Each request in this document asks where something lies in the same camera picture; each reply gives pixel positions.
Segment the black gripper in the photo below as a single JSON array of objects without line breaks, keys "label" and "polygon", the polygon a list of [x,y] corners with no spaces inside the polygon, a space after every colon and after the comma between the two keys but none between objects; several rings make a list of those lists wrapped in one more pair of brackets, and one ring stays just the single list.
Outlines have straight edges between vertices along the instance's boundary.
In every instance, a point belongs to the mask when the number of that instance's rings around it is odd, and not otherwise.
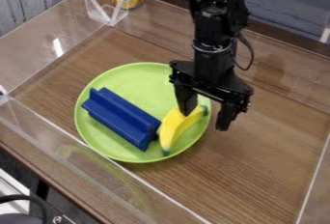
[{"label": "black gripper", "polygon": [[239,112],[247,111],[252,87],[236,76],[234,69],[212,74],[203,70],[203,76],[195,74],[195,63],[171,61],[169,83],[173,85],[179,110],[188,116],[197,106],[197,95],[221,103],[215,128],[227,131]]}]

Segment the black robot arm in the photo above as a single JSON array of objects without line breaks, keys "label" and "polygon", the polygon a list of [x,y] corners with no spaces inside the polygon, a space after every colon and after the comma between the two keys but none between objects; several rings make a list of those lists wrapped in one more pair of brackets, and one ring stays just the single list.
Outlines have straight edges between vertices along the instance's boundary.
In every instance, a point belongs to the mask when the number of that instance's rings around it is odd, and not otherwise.
[{"label": "black robot arm", "polygon": [[215,128],[224,131],[239,113],[248,109],[252,87],[238,77],[238,44],[247,25],[244,0],[188,0],[195,24],[191,61],[171,61],[168,81],[173,85],[180,113],[189,115],[197,96],[220,103]]}]

